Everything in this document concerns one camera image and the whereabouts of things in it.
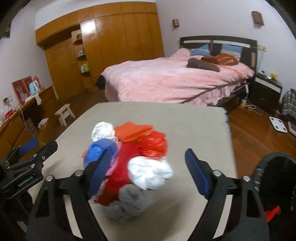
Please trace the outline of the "black white nightstand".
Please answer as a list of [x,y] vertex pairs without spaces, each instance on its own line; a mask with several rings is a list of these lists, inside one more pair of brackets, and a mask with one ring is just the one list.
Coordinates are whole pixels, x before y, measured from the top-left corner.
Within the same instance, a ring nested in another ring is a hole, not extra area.
[[263,111],[275,115],[282,93],[279,81],[273,81],[261,73],[256,73],[251,85],[250,102]]

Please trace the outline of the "dark brown flat cushion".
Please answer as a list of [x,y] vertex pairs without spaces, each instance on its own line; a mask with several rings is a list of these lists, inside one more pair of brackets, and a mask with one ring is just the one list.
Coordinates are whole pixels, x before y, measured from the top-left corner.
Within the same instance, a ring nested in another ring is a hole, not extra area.
[[208,63],[203,60],[198,60],[196,58],[190,58],[187,63],[187,68],[195,68],[202,70],[209,70],[214,72],[220,72],[220,68],[214,64]]

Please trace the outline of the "left wooden wall lamp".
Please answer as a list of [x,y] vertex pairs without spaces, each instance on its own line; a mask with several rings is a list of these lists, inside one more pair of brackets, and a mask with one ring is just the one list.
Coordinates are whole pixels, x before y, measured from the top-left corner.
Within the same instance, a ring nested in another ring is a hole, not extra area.
[[178,19],[173,19],[172,24],[174,28],[178,28],[180,26],[179,20]]

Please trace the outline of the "wooden wardrobe wall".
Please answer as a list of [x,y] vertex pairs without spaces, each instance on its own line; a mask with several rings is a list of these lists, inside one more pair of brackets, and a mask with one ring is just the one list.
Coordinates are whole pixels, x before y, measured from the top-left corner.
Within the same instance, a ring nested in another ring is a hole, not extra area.
[[147,1],[80,9],[36,29],[61,100],[95,89],[105,68],[164,55],[157,6]]

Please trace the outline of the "pink quilted bed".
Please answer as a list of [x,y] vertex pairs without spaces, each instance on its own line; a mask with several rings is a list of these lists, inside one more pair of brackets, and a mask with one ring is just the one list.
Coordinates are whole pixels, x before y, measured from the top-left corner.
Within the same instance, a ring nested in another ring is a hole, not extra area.
[[189,68],[190,60],[201,61],[181,48],[170,57],[125,61],[107,67],[96,86],[110,102],[163,102],[216,106],[235,88],[254,76],[244,63],[216,65],[217,71]]

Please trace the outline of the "white bathroom scale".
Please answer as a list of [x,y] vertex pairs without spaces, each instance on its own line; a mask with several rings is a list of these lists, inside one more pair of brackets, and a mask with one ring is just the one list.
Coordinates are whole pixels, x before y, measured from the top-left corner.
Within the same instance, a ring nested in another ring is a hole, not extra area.
[[287,133],[287,128],[284,125],[283,121],[280,120],[279,118],[275,118],[273,116],[269,117],[269,120],[271,122],[271,125],[273,126],[273,128],[281,133]]

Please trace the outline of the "right blue pillow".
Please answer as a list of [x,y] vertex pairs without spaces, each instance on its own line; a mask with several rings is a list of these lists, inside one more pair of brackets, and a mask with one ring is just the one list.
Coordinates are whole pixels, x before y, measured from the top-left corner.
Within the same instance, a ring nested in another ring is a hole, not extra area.
[[231,56],[235,57],[238,61],[240,61],[242,49],[243,49],[243,47],[240,47],[240,46],[222,44],[222,48],[221,48],[220,53],[231,55]]

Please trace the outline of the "wooden wall lamp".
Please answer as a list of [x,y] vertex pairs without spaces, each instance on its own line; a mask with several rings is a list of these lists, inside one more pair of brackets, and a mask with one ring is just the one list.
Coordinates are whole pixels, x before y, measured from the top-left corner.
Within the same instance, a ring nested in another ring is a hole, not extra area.
[[172,24],[174,28],[178,28],[180,26],[179,20],[178,19],[173,19]]
[[261,26],[264,25],[262,14],[260,12],[252,11],[251,15],[252,15],[253,23],[254,23],[255,26],[261,27]]

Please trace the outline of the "red picture frame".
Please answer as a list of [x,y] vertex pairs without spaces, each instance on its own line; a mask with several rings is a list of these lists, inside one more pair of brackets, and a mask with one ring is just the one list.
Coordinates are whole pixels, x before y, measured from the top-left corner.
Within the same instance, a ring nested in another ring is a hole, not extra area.
[[29,84],[32,81],[32,77],[28,76],[12,83],[13,90],[18,103],[24,104],[25,100],[31,95],[29,90]]

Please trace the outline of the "left blue pillow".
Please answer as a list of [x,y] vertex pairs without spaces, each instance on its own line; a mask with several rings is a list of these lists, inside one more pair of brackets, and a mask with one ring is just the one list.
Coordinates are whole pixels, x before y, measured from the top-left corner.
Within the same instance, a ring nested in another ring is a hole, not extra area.
[[190,55],[191,56],[197,56],[197,55],[200,55],[200,56],[211,56],[209,45],[206,44],[206,45],[203,45],[202,47],[199,47],[199,48],[196,48],[196,49],[192,49]]

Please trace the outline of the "wall power socket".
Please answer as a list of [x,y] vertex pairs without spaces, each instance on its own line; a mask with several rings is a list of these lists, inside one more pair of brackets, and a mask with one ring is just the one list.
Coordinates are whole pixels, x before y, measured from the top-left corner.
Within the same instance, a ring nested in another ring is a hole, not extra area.
[[266,52],[266,46],[264,46],[264,45],[260,45],[260,44],[258,44],[258,45],[257,45],[257,49],[260,50],[260,51],[264,51],[264,52]]

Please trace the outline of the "grey sock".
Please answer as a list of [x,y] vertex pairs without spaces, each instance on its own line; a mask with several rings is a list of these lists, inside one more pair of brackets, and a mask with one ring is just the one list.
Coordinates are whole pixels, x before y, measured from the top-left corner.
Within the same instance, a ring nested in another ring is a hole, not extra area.
[[104,212],[120,223],[127,223],[145,212],[147,202],[147,190],[128,184],[119,189],[118,200],[106,206]]

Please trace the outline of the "white cloth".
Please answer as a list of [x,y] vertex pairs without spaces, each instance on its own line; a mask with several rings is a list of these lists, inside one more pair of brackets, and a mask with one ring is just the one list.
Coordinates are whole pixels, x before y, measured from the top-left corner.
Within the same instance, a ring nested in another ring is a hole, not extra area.
[[131,183],[144,190],[160,188],[174,174],[166,157],[153,159],[137,156],[128,161],[127,170]]

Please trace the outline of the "orange foam net sheet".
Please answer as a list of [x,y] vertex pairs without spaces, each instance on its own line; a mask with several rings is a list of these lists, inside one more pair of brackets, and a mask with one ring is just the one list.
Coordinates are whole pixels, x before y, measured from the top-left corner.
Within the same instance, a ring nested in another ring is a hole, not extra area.
[[151,133],[154,128],[151,125],[137,125],[128,121],[120,126],[116,126],[114,130],[118,140],[127,143]]

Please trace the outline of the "red plastic bag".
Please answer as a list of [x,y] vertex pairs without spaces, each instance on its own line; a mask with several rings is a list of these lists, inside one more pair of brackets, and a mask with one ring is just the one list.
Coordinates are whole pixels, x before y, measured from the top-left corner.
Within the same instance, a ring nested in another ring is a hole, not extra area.
[[138,140],[137,147],[143,156],[156,159],[162,158],[168,151],[166,134],[152,131]]

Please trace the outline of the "blue plastic bag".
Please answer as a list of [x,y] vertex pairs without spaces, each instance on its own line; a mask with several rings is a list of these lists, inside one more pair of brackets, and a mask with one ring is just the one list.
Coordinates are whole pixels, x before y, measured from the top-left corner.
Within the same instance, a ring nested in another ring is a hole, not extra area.
[[88,149],[82,155],[83,168],[85,169],[89,163],[97,161],[104,150],[111,151],[111,157],[114,159],[118,153],[117,143],[108,138],[102,138],[96,142],[91,143]]

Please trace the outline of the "black bag lined trash bin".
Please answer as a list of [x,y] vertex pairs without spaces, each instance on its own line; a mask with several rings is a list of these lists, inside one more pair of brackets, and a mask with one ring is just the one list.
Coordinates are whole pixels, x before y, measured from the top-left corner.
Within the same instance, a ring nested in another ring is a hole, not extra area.
[[274,152],[251,175],[259,193],[270,240],[295,240],[295,159]]

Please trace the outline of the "yellow plush toy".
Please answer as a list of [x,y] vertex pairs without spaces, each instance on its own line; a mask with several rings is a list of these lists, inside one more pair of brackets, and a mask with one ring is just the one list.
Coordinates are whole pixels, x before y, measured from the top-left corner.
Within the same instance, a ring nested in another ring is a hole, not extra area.
[[272,81],[277,81],[278,80],[278,75],[275,74],[275,73],[271,73],[270,77],[271,77]]

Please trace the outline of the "light blue electric kettle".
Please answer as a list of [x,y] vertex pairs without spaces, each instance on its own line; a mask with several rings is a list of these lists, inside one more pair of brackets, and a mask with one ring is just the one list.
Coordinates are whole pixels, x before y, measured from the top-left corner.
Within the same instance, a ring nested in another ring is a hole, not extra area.
[[40,84],[37,80],[32,81],[29,84],[29,91],[31,95],[35,95],[39,92]]

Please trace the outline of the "plaid cloth covered chair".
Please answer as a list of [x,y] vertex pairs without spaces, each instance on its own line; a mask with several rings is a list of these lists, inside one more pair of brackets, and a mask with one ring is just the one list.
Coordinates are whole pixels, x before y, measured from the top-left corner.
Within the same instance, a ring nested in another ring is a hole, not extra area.
[[281,114],[284,116],[290,116],[296,118],[296,95],[295,89],[287,91],[282,98],[282,111]]

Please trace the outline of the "right wooden wall lamp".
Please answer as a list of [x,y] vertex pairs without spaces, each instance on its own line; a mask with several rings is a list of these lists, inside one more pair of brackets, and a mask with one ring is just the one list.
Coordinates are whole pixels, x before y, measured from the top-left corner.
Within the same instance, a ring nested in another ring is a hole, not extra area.
[[253,23],[254,23],[255,26],[261,27],[261,26],[264,25],[262,14],[260,12],[252,11],[251,15],[252,15]]

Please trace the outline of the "blue pillow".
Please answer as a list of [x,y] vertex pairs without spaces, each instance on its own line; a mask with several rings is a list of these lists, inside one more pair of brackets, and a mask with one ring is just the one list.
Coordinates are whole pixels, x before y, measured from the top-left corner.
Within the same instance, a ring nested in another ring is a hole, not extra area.
[[206,44],[206,45],[203,45],[202,47],[199,47],[199,48],[196,48],[196,49],[192,49],[190,55],[191,56],[197,56],[197,55],[200,55],[200,56],[211,56],[209,45]]
[[242,49],[243,49],[243,47],[240,47],[240,46],[222,44],[222,48],[221,48],[220,53],[231,55],[231,56],[235,57],[238,61],[240,61]]

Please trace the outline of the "brown dotted cushion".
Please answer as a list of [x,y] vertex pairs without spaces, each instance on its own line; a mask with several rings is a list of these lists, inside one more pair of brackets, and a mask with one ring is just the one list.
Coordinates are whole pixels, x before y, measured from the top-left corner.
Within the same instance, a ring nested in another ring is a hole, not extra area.
[[238,64],[239,62],[236,57],[225,53],[220,53],[216,56],[203,56],[201,60],[211,64],[223,66],[233,66]]

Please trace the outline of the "wooden side desk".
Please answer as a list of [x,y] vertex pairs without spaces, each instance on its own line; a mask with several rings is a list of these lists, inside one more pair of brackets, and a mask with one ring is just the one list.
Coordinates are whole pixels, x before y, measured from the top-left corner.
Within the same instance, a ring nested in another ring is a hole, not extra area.
[[58,121],[54,113],[59,103],[53,87],[41,91],[39,97],[42,101],[40,105],[35,98],[31,99],[1,126],[1,158],[33,136],[39,140],[39,147],[56,138],[55,124]]

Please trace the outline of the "black bed headboard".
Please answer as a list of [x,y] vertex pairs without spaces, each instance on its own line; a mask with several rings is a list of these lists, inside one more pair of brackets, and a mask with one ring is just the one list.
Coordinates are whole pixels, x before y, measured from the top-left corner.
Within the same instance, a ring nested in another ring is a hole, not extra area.
[[196,49],[207,44],[211,55],[220,54],[222,45],[242,48],[240,62],[257,71],[257,41],[232,36],[191,36],[180,38],[180,48]]

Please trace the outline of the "small white wooden stool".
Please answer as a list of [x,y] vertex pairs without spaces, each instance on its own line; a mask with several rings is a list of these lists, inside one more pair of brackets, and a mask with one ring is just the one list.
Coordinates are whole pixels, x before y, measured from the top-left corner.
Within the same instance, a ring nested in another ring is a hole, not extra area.
[[55,116],[58,117],[58,121],[61,126],[67,127],[66,118],[72,117],[75,118],[73,111],[70,108],[70,104],[64,104],[58,111],[55,112]]

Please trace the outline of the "red cloth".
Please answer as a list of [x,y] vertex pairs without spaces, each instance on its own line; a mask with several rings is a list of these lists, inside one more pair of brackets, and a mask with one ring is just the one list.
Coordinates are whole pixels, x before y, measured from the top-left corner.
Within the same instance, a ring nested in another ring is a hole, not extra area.
[[123,143],[118,153],[117,165],[104,185],[102,194],[95,198],[95,202],[108,206],[111,202],[118,201],[118,193],[121,187],[130,183],[127,164],[134,157],[141,156],[134,143]]

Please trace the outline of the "white paper ball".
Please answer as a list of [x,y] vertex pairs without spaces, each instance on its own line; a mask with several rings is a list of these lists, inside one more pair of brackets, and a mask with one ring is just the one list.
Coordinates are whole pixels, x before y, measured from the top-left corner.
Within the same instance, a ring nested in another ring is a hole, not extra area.
[[116,140],[115,130],[113,128],[113,125],[105,121],[101,121],[97,123],[93,128],[92,134],[91,134],[92,142],[96,142],[103,138],[110,139],[113,141]]

